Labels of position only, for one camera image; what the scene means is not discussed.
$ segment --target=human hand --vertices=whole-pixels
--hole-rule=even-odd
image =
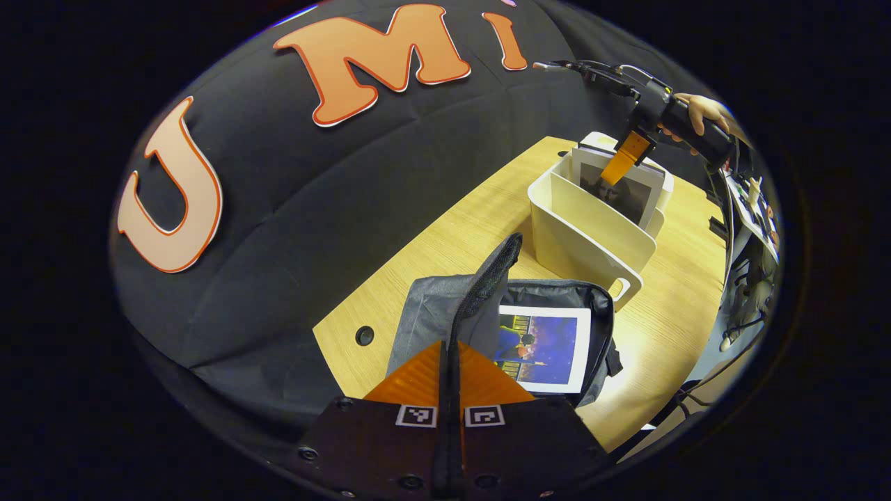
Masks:
[[[714,99],[708,99],[702,95],[686,93],[675,93],[674,95],[681,101],[687,103],[687,107],[690,111],[690,122],[692,122],[693,130],[696,131],[696,134],[702,136],[706,133],[706,125],[702,120],[710,119],[727,134],[733,134],[741,138],[740,128],[736,125],[736,120],[733,119],[733,116],[723,104],[720,104]],[[665,128],[661,122],[658,126],[666,136],[674,139],[676,143],[683,141],[680,136]],[[695,148],[690,148],[690,153],[692,155],[699,154]]]

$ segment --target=letter m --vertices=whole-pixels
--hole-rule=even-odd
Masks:
[[[387,33],[351,19],[331,18],[293,31],[273,47],[293,47],[300,54],[319,93],[313,121],[331,127],[378,100],[378,90],[359,85],[349,63],[396,92],[408,87],[412,51],[421,60],[415,77],[423,84],[467,77],[470,65],[458,55],[445,15],[446,9],[438,5],[403,5],[393,13]]]

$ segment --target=black metal plate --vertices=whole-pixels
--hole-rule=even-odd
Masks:
[[[400,407],[335,399],[303,436],[286,467],[339,497],[346,491],[342,496],[367,500],[430,499],[437,429],[396,426]],[[317,457],[301,457],[305,448]],[[412,477],[416,480],[406,481]]]
[[[469,501],[558,499],[613,464],[563,397],[503,405],[502,413],[504,426],[463,428]]]

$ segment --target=orange letter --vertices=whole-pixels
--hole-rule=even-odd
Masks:
[[[434,85],[467,77],[470,65],[454,48],[438,5],[403,5],[393,13],[387,33],[347,18],[318,21],[280,38],[273,47],[293,47],[300,54],[319,93],[313,121],[331,127],[378,100],[374,86],[361,86],[352,62],[396,92],[408,87],[412,50],[421,60],[415,77]]]
[[[510,71],[525,70],[526,59],[519,52],[517,38],[513,36],[513,29],[511,29],[513,22],[502,15],[491,12],[483,12],[483,19],[492,23],[492,28],[495,28],[495,36],[498,37],[498,43],[502,47],[502,66]]]
[[[127,180],[118,208],[118,231],[126,234],[136,251],[152,266],[166,273],[190,267],[217,233],[223,211],[223,193],[217,173],[195,146],[185,127],[185,98],[161,121],[145,146],[145,158],[158,155],[161,166],[185,199],[183,221],[172,230],[155,224],[136,195],[139,175]]]

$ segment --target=person's arm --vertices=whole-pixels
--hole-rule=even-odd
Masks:
[[[690,121],[693,123],[693,129],[696,130],[697,134],[702,136],[706,133],[706,126],[702,120],[704,118],[710,119],[713,120],[718,127],[723,129],[724,132],[737,136],[743,143],[747,144],[749,148],[752,147],[752,143],[748,140],[746,134],[742,132],[740,124],[737,123],[736,119],[731,115],[730,111],[727,110],[726,106],[714,99],[708,99],[703,95],[685,93],[675,93],[674,95],[681,101],[687,103],[687,107],[690,109]],[[662,124],[659,124],[659,127],[666,136],[670,136],[676,142],[682,141],[680,137],[672,134],[672,132],[663,127]],[[699,154],[699,152],[693,148],[690,149],[690,153],[694,155]]]

